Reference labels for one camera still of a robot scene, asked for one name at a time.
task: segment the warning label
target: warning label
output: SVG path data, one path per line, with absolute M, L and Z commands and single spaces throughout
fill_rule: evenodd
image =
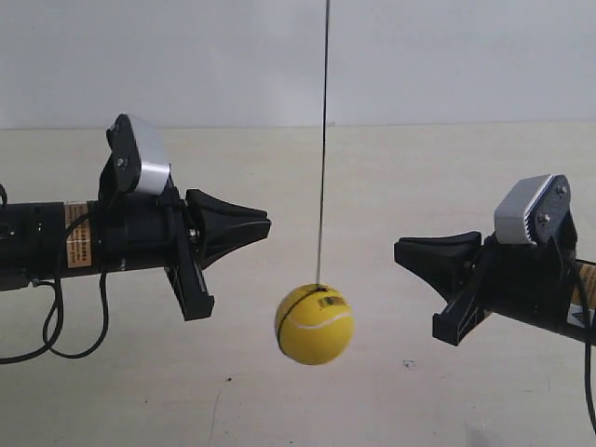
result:
M 66 228 L 76 218 L 88 212 L 87 203 L 64 204 Z M 68 268 L 91 266 L 91 227 L 89 220 L 78 225 L 66 239 L 66 260 Z
M 588 295 L 589 324 L 594 320 L 594 309 L 596 309 L 596 265 L 582 264 L 579 269 L 581 280 L 586 286 Z M 580 328 L 584 327 L 584 306 L 579 295 L 579 288 L 574 288 L 574 293 L 567 312 L 567 322 Z

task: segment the yellow tennis ball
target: yellow tennis ball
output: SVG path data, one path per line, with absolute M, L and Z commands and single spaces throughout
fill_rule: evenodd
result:
M 329 286 L 298 287 L 281 301 L 276 312 L 279 349 L 304 365 L 322 365 L 339 357 L 353 333 L 350 305 Z

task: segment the screw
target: screw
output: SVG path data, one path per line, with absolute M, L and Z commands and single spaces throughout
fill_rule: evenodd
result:
M 538 214 L 538 222 L 542 224 L 547 224 L 550 222 L 550 216 L 548 214 Z

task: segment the beige table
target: beige table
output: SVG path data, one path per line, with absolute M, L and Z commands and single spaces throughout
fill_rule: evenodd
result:
M 206 272 L 211 319 L 184 323 L 162 271 L 108 277 L 111 330 L 92 357 L 0 367 L 6 447 L 561 446 L 595 439 L 583 345 L 491 316 L 458 348 L 431 338 L 444 302 L 392 259 L 401 236 L 492 230 L 520 178 L 568 175 L 580 255 L 596 259 L 596 126 L 331 129 L 323 278 L 357 332 L 332 364 L 278 352 L 273 316 L 315 276 L 318 129 L 168 130 L 181 189 L 268 210 L 270 238 Z M 102 129 L 0 132 L 9 200 L 97 194 Z M 97 278 L 65 280 L 62 350 L 92 343 Z M 2 355 L 40 343 L 48 291 L 0 300 Z

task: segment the hanging string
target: hanging string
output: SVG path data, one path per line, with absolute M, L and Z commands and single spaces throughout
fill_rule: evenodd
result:
M 329 15 L 331 10 L 331 0 L 326 0 L 325 6 L 325 62 L 323 75 L 323 150 L 321 158 L 320 173 L 320 199 L 318 206 L 318 248 L 317 248 L 317 286 L 320 283 L 320 264 L 323 245 L 323 205 L 325 201 L 325 160 L 327 158 L 327 73 L 329 66 Z

